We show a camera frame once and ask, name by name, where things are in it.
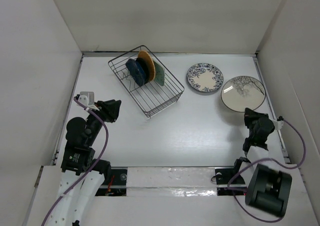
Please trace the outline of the glossy black round plate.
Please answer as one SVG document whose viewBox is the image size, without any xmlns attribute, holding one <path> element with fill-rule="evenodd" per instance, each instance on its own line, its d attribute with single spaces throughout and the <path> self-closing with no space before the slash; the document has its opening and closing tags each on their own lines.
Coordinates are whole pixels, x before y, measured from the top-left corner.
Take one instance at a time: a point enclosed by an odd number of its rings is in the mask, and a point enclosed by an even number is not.
<svg viewBox="0 0 320 226">
<path fill-rule="evenodd" d="M 149 69 L 148 69 L 147 63 L 145 62 L 144 59 L 142 59 L 140 57 L 138 57 L 135 61 L 136 61 L 136 63 L 138 63 L 141 66 L 141 68 L 144 71 L 144 74 L 145 74 L 145 80 L 144 80 L 145 82 L 144 83 L 145 84 L 148 83 L 149 82 L 150 73 L 149 73 Z"/>
</svg>

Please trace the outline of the light green rectangular plate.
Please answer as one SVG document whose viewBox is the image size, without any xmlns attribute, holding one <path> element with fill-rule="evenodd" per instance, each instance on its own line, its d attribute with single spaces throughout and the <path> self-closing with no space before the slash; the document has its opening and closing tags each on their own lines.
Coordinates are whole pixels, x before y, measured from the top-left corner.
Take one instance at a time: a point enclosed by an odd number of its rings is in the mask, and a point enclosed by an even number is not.
<svg viewBox="0 0 320 226">
<path fill-rule="evenodd" d="M 160 86 L 164 86 L 165 85 L 165 68 L 163 66 L 161 66 L 160 64 L 158 64 L 156 61 L 154 62 L 154 66 L 155 66 L 155 78 L 154 81 L 159 84 Z"/>
</svg>

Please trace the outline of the silver taped front rail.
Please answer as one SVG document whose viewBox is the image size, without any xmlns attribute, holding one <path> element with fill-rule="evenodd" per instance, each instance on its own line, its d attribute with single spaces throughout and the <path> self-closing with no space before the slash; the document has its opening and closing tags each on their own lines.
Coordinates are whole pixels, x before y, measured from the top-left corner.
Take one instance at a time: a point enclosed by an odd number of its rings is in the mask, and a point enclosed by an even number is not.
<svg viewBox="0 0 320 226">
<path fill-rule="evenodd" d="M 232 183 L 233 166 L 112 168 L 99 196 L 192 197 L 245 195 L 253 169 Z"/>
</svg>

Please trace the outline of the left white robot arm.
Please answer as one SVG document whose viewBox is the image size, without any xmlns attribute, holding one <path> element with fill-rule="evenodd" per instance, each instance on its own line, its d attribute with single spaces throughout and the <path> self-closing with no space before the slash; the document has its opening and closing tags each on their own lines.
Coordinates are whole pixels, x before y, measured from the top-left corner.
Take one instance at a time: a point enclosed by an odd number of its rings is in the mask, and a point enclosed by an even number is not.
<svg viewBox="0 0 320 226">
<path fill-rule="evenodd" d="M 61 163 L 57 199 L 47 212 L 43 226 L 80 226 L 103 184 L 111 180 L 111 164 L 95 156 L 92 145 L 102 128 L 119 117 L 120 100 L 89 103 L 84 95 L 74 102 L 88 113 L 74 117 L 66 125 L 66 145 Z"/>
</svg>

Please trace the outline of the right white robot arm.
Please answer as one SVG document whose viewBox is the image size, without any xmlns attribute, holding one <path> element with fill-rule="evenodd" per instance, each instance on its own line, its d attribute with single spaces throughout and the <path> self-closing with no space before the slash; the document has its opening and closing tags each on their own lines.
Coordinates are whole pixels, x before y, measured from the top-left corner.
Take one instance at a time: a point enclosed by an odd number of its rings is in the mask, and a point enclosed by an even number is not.
<svg viewBox="0 0 320 226">
<path fill-rule="evenodd" d="M 282 116 L 275 121 L 266 113 L 258 113 L 249 108 L 244 110 L 244 124 L 249 129 L 242 150 L 245 154 L 252 147 L 267 150 L 268 136 L 284 125 Z M 286 213 L 292 177 L 282 171 L 276 171 L 258 163 L 245 195 L 245 204 L 262 210 L 276 217 L 283 217 Z"/>
</svg>

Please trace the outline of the blue floral round plate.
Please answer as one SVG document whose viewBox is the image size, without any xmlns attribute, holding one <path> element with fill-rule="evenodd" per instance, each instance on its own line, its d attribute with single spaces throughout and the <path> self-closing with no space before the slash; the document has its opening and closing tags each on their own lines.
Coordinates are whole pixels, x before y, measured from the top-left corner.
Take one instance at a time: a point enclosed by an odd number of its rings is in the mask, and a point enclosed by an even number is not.
<svg viewBox="0 0 320 226">
<path fill-rule="evenodd" d="M 219 68 L 209 63 L 197 63 L 191 66 L 186 79 L 189 85 L 202 93 L 211 93 L 221 88 L 224 76 Z"/>
</svg>

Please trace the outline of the dark blue leaf plate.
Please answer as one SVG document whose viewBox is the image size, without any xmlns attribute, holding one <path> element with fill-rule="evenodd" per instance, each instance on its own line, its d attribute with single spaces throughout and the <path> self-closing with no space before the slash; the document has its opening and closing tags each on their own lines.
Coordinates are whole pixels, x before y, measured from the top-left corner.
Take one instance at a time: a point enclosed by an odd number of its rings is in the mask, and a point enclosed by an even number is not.
<svg viewBox="0 0 320 226">
<path fill-rule="evenodd" d="M 125 63 L 125 65 L 135 83 L 138 86 L 143 86 L 145 84 L 146 74 L 141 65 L 136 60 L 131 58 Z"/>
</svg>

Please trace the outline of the round woven bamboo plate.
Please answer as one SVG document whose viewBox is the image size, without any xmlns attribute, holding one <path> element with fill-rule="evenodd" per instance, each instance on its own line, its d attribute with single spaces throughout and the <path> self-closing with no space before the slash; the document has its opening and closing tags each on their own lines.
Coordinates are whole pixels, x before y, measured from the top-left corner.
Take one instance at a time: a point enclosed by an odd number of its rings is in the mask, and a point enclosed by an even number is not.
<svg viewBox="0 0 320 226">
<path fill-rule="evenodd" d="M 148 82 L 153 81 L 156 76 L 156 73 L 155 73 L 156 68 L 155 68 L 155 64 L 153 62 L 152 57 L 150 56 L 150 54 L 147 51 L 141 50 L 138 53 L 138 58 L 142 58 L 146 63 L 146 66 L 147 66 L 148 72 L 149 72 Z"/>
</svg>

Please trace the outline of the cream tree pattern plate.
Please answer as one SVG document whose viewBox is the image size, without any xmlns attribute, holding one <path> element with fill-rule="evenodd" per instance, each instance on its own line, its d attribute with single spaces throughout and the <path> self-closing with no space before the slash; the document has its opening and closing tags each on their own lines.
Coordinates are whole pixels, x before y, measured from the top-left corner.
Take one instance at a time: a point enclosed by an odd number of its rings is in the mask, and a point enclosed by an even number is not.
<svg viewBox="0 0 320 226">
<path fill-rule="evenodd" d="M 221 90 L 222 103 L 230 110 L 244 112 L 258 109 L 266 98 L 264 85 L 251 76 L 236 76 L 228 80 Z"/>
</svg>

